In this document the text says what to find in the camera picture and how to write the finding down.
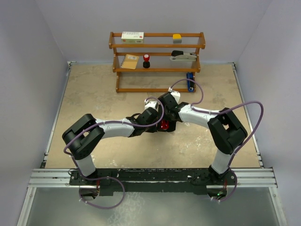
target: cable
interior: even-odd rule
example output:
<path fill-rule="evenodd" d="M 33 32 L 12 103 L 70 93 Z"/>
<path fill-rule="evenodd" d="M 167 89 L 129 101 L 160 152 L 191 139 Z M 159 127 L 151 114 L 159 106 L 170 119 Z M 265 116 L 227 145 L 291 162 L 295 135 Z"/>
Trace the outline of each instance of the cable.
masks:
<path fill-rule="evenodd" d="M 142 127 L 142 128 L 146 128 L 146 127 L 151 127 L 151 126 L 154 126 L 154 125 L 157 125 L 162 119 L 163 119 L 163 116 L 164 116 L 164 107 L 163 107 L 163 104 L 161 103 L 161 101 L 159 101 L 157 98 L 155 97 L 149 97 L 146 99 L 149 100 L 149 99 L 155 99 L 158 101 L 158 103 L 161 105 L 161 108 L 162 108 L 162 114 L 161 114 L 161 117 L 159 118 L 158 121 L 152 123 L 152 124 L 149 124 L 149 125 L 136 125 L 136 124 L 132 124 L 132 123 L 129 123 L 129 122 L 126 122 L 126 121 L 116 121 L 116 120 L 111 120 L 111 121 L 106 121 L 106 122 L 99 122 L 99 123 L 96 123 L 86 129 L 84 129 L 83 131 L 81 131 L 75 138 L 73 138 L 67 145 L 66 147 L 64 148 L 64 153 L 65 154 L 68 154 L 70 156 L 72 156 L 71 153 L 67 152 L 67 148 L 70 147 L 70 145 L 77 139 L 79 138 L 80 136 L 82 136 L 84 133 L 88 132 L 89 130 L 93 129 L 94 127 L 96 126 L 101 126 L 103 125 L 104 123 L 105 124 L 109 124 L 109 123 L 120 123 L 120 124 L 126 124 L 126 125 L 130 125 L 130 126 L 134 126 L 134 127 Z"/>
<path fill-rule="evenodd" d="M 235 110 L 235 109 L 237 109 L 237 108 L 243 107 L 243 106 L 245 106 L 245 105 L 249 105 L 249 104 L 259 104 L 260 109 L 261 109 L 259 119 L 258 119 L 258 121 L 257 121 L 257 123 L 256 123 L 256 125 L 255 125 L 255 127 L 254 127 L 254 129 L 253 129 L 253 131 L 250 133 L 250 135 L 247 137 L 247 139 L 241 144 L 241 146 L 239 146 L 239 147 L 234 151 L 232 157 L 230 158 L 229 164 L 228 164 L 228 165 L 231 165 L 231 163 L 232 163 L 232 161 L 233 161 L 235 155 L 237 154 L 237 152 L 239 152 L 239 150 L 240 150 L 240 149 L 241 149 L 241 148 L 242 148 L 242 147 L 243 147 L 243 146 L 251 139 L 251 137 L 254 135 L 255 131 L 257 130 L 257 128 L 258 128 L 258 126 L 259 126 L 259 124 L 260 124 L 260 122 L 261 122 L 261 120 L 262 120 L 262 117 L 263 117 L 263 111 L 264 111 L 264 109 L 263 109 L 262 103 L 259 102 L 259 101 L 256 101 L 256 100 L 254 100 L 254 101 L 248 101 L 248 102 L 239 104 L 239 105 L 237 105 L 237 106 L 235 106 L 235 107 L 232 107 L 232 108 L 227 109 L 227 110 L 222 111 L 222 112 L 209 112 L 209 111 L 204 111 L 204 110 L 198 110 L 198 109 L 194 108 L 193 106 L 194 106 L 194 105 L 197 105 L 197 104 L 200 104 L 200 103 L 203 101 L 203 99 L 204 99 L 204 92 L 203 92 L 203 89 L 201 88 L 201 86 L 200 86 L 199 83 L 197 83 L 196 81 L 194 81 L 194 80 L 192 80 L 192 79 L 181 79 L 181 80 L 176 81 L 170 88 L 172 88 L 172 87 L 173 87 L 175 84 L 177 84 L 178 82 L 185 81 L 185 80 L 194 82 L 194 83 L 200 88 L 201 93 L 202 93 L 201 99 L 200 99 L 198 102 L 192 103 L 192 104 L 190 105 L 191 108 L 192 108 L 192 110 L 195 111 L 195 112 L 206 113 L 206 114 L 213 114 L 213 115 L 219 115 L 219 114 L 226 114 L 226 113 L 229 113 L 229 112 L 231 112 L 231 111 L 233 111 L 233 110 Z"/>
<path fill-rule="evenodd" d="M 120 124 L 122 124 L 122 123 L 123 123 L 123 124 L 126 124 L 126 125 L 130 125 L 130 126 L 134 126 L 134 127 L 142 127 L 142 128 L 151 127 L 151 126 L 154 126 L 154 125 L 158 124 L 158 123 L 163 119 L 163 116 L 164 116 L 164 107 L 163 107 L 163 104 L 161 103 L 161 101 L 159 101 L 159 100 L 158 100 L 157 98 L 155 98 L 155 97 L 149 97 L 149 98 L 146 99 L 146 101 L 149 100 L 149 99 L 155 99 L 155 100 L 161 105 L 161 108 L 162 108 L 162 114 L 161 114 L 161 117 L 160 117 L 159 120 L 157 120 L 156 122 L 154 122 L 154 123 L 152 123 L 152 124 L 149 124 L 149 125 L 136 125 L 136 124 L 132 124 L 132 123 L 125 122 L 125 121 L 115 121 L 115 120 L 111 120 L 111 121 L 106 121 L 105 123 L 107 123 L 107 124 L 109 124 L 109 123 L 120 123 Z M 70 155 L 70 156 L 72 157 L 72 160 L 73 160 L 74 164 L 76 165 L 77 169 L 79 170 L 81 176 L 82 176 L 84 179 L 86 179 L 86 180 L 102 180 L 102 179 L 109 178 L 109 179 L 112 179 L 112 180 L 117 181 L 117 182 L 121 185 L 122 190 L 123 190 L 122 198 L 121 198 L 121 200 L 120 200 L 116 205 L 110 206 L 110 207 L 98 206 L 98 205 L 95 205 L 95 204 L 92 204 L 92 203 L 88 202 L 87 200 L 85 200 L 85 199 L 81 196 L 80 190 L 79 190 L 79 197 L 80 197 L 80 200 L 82 200 L 84 203 L 86 203 L 86 204 L 88 204 L 88 205 L 90 205 L 90 206 L 94 206 L 94 207 L 99 208 L 99 209 L 109 210 L 109 209 L 113 209 L 113 208 L 119 206 L 119 205 L 122 203 L 122 201 L 123 201 L 123 199 L 124 199 L 124 197 L 125 197 L 125 195 L 126 195 L 125 188 L 124 188 L 123 184 L 121 183 L 121 181 L 118 180 L 118 179 L 116 179 L 116 178 L 112 178 L 112 177 L 101 177 L 101 178 L 87 178 L 87 177 L 85 177 L 85 176 L 82 174 L 82 172 L 81 172 L 79 166 L 77 165 L 77 163 L 76 163 L 76 161 L 75 161 L 73 155 L 72 155 L 71 153 L 67 152 L 67 148 L 69 148 L 70 145 L 71 145 L 77 138 L 79 138 L 79 137 L 82 136 L 85 132 L 88 132 L 88 131 L 91 130 L 92 128 L 94 128 L 94 127 L 96 127 L 96 126 L 103 125 L 103 124 L 104 124 L 104 122 L 96 123 L 96 124 L 94 124 L 94 125 L 88 127 L 87 129 L 83 130 L 82 132 L 80 132 L 75 138 L 73 138 L 73 139 L 66 145 L 66 147 L 64 148 L 63 151 L 64 151 L 65 154 L 68 154 L 68 155 Z"/>
<path fill-rule="evenodd" d="M 130 118 L 134 118 L 135 116 L 137 116 L 137 115 L 140 115 L 141 113 L 135 113 L 135 114 L 133 114 Z"/>
<path fill-rule="evenodd" d="M 116 182 L 118 182 L 118 183 L 121 185 L 122 191 L 123 191 L 121 200 L 120 200 L 117 204 L 115 204 L 115 205 L 113 205 L 113 206 L 109 206 L 109 207 L 99 206 L 99 205 L 95 205 L 95 204 L 90 203 L 90 202 L 88 202 L 87 200 L 85 200 L 84 197 L 81 195 L 80 190 L 79 190 L 79 198 L 80 198 L 80 201 L 83 201 L 84 203 L 86 203 L 86 204 L 88 204 L 88 205 L 90 205 L 90 206 L 93 206 L 93 207 L 96 207 L 96 208 L 102 209 L 102 210 L 109 210 L 109 209 L 113 209 L 113 208 L 119 206 L 119 205 L 122 203 L 124 197 L 126 196 L 126 190 L 125 190 L 123 184 L 121 183 L 121 181 L 118 180 L 117 178 L 112 178 L 112 177 L 101 177 L 101 178 L 95 178 L 95 179 L 97 179 L 97 180 L 111 179 L 111 180 L 115 180 Z"/>
<path fill-rule="evenodd" d="M 73 168 L 68 170 L 68 174 L 71 176 L 70 170 L 77 170 L 77 169 Z"/>
<path fill-rule="evenodd" d="M 226 197 L 224 197 L 223 199 L 220 199 L 220 200 L 217 200 L 217 201 L 219 201 L 219 202 L 223 202 L 223 201 L 226 201 L 227 199 L 229 199 L 233 194 L 234 194 L 234 192 L 236 191 L 236 188 L 237 188 L 237 184 L 238 184 L 238 182 L 237 182 L 237 176 L 236 176 L 236 174 L 235 174 L 235 172 L 229 167 L 229 170 L 233 173 L 233 175 L 234 175 L 234 180 L 235 180 L 235 185 L 234 185 L 234 188 L 233 188 L 233 190 L 231 191 L 231 193 L 229 194 L 229 195 L 227 195 Z"/>
<path fill-rule="evenodd" d="M 97 190 L 98 192 L 99 192 L 99 190 L 98 190 L 99 184 L 100 184 L 100 180 L 97 180 L 97 181 L 96 181 L 96 190 Z"/>

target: wooden shelf rack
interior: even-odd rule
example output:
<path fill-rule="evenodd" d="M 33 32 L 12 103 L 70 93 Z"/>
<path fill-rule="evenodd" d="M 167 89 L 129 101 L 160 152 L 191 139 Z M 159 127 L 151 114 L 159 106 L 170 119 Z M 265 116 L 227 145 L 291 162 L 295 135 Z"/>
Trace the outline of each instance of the wooden shelf rack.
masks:
<path fill-rule="evenodd" d="M 195 73 L 200 72 L 201 66 L 199 62 L 199 50 L 206 46 L 204 34 L 201 33 L 180 33 L 182 36 L 181 44 L 173 44 L 174 33 L 144 33 L 143 44 L 123 44 L 121 42 L 121 33 L 110 33 L 109 48 L 113 49 L 113 72 L 117 74 L 116 92 L 166 92 L 168 89 L 156 88 L 120 88 L 119 80 L 122 72 L 192 72 L 195 78 Z M 195 48 L 194 53 L 197 54 L 197 60 L 194 62 L 172 62 L 170 61 L 171 52 L 118 52 L 117 48 Z M 121 68 L 121 63 L 126 54 L 131 54 L 139 57 L 136 69 Z M 150 68 L 143 68 L 143 55 L 150 55 Z M 175 89 L 179 92 L 188 92 L 187 89 Z"/>

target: box on shelf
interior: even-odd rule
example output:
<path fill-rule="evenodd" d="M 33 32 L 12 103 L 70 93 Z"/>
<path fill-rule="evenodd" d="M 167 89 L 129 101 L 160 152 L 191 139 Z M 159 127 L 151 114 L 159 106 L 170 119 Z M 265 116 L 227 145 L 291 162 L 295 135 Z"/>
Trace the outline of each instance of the box on shelf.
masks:
<path fill-rule="evenodd" d="M 143 44 L 144 32 L 122 32 L 121 40 L 124 44 Z"/>
<path fill-rule="evenodd" d="M 173 34 L 174 44 L 182 43 L 182 37 L 180 34 Z"/>

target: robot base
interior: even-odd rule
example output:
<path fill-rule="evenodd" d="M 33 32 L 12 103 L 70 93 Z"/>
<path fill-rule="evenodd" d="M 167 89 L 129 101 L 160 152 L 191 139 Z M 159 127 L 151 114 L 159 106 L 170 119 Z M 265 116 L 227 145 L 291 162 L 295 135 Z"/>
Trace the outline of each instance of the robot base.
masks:
<path fill-rule="evenodd" d="M 221 187 L 225 191 L 227 185 L 235 185 L 235 177 L 231 171 L 216 179 L 207 168 L 96 169 L 93 174 L 94 178 L 107 176 L 120 180 L 126 192 L 188 192 L 205 195 L 208 194 L 207 186 L 219 186 L 216 190 L 216 193 L 219 193 Z M 70 185 L 95 186 L 96 180 L 85 180 L 77 170 L 74 170 L 71 172 Z M 110 179 L 100 181 L 100 196 L 111 196 L 114 192 L 122 192 L 119 183 Z"/>

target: white wall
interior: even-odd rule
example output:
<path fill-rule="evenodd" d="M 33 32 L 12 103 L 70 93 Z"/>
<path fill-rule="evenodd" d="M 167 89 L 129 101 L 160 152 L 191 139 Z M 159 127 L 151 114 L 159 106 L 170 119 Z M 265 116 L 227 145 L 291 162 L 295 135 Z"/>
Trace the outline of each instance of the white wall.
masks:
<path fill-rule="evenodd" d="M 301 1 L 273 0 L 238 61 L 247 100 L 265 114 L 256 137 L 265 167 L 273 167 L 290 225 L 301 213 Z M 248 107 L 253 124 L 258 107 Z"/>
<path fill-rule="evenodd" d="M 34 0 L 0 2 L 0 225 L 15 226 L 38 168 L 67 63 Z"/>
<path fill-rule="evenodd" d="M 234 62 L 271 0 L 36 0 L 67 60 L 112 61 L 110 32 L 204 32 L 202 62 Z"/>

